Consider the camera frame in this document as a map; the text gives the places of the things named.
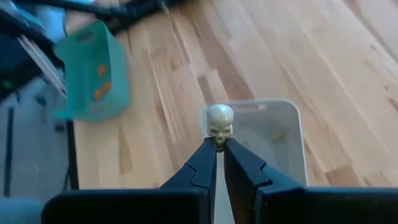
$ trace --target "small skull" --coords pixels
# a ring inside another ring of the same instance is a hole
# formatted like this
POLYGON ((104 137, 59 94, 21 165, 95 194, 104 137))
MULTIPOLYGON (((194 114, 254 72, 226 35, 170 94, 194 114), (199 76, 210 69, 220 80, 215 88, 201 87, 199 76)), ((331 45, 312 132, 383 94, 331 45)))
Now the small skull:
POLYGON ((234 111, 227 105, 213 105, 207 111, 207 134, 213 137, 218 147, 232 137, 234 111))

